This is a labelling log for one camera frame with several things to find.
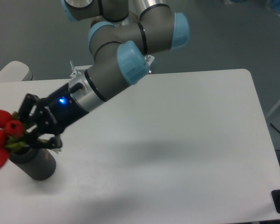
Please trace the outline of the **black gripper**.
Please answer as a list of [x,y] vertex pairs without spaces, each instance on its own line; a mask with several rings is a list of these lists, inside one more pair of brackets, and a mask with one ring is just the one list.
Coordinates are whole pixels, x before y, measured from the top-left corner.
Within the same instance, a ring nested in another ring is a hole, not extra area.
[[[46,98],[26,94],[18,111],[19,121],[24,124],[36,123],[24,133],[27,145],[34,149],[61,150],[63,143],[59,134],[89,113],[73,96],[82,88],[81,83],[73,87],[65,84]],[[43,139],[41,136],[44,134],[53,136]]]

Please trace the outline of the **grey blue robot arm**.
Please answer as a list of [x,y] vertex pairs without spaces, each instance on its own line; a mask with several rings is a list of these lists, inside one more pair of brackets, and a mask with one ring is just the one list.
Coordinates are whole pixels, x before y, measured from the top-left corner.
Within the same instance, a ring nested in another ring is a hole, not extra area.
[[187,45],[189,22],[164,0],[136,0],[139,19],[126,23],[126,0],[64,0],[68,18],[80,21],[101,16],[88,33],[94,65],[48,95],[27,94],[18,117],[31,128],[24,148],[55,149],[71,124],[110,100],[149,73],[145,56]]

